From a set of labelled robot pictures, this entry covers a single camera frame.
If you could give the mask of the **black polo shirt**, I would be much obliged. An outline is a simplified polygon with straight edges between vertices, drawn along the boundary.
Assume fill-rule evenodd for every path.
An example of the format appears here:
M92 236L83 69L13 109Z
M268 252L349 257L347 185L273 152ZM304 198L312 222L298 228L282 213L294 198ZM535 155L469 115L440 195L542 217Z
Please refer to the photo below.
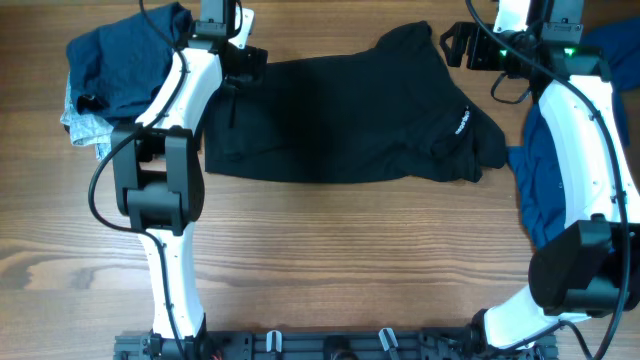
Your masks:
M360 53L270 63L255 86L225 84L204 136L207 172L276 182L477 182L507 160L503 131L453 82L424 21Z

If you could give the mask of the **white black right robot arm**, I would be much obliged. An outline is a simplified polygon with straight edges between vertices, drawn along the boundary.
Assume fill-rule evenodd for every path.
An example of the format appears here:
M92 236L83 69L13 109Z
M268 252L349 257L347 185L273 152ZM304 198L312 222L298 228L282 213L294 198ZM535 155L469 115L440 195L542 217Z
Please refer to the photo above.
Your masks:
M639 193L613 112L602 51L584 46L580 1L502 1L440 38L449 66L524 78L553 139L564 184L564 230L537 251L527 285L445 339L465 357L522 356L542 338L607 318L598 354L639 301Z

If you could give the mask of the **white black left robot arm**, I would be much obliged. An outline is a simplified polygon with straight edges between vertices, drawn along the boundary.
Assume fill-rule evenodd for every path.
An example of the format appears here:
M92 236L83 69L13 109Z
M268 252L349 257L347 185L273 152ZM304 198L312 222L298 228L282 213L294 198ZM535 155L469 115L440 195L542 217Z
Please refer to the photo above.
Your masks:
M149 108L112 133L117 205L146 252L154 299L150 332L118 337L117 359L218 356L195 284L193 235L205 197L196 130L225 82L252 82L264 67L266 52L246 44L254 18L233 1L204 6Z

